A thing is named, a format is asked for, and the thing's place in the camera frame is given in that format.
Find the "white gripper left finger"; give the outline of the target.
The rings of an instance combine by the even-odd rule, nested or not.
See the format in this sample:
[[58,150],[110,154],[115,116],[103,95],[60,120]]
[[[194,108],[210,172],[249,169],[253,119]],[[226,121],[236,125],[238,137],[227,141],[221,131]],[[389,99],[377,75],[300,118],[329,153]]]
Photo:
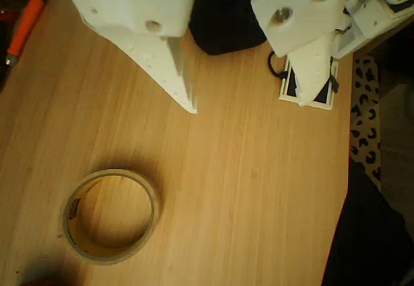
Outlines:
[[126,53],[187,112],[197,112],[181,37],[144,35],[131,30],[101,30],[100,35]]

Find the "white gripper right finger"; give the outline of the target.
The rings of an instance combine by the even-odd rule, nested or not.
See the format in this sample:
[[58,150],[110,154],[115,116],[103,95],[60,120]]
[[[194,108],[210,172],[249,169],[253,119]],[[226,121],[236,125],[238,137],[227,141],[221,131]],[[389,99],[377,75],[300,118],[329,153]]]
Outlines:
[[274,53],[286,56],[293,68],[300,106],[310,104],[331,75],[331,44],[345,1],[251,0]]

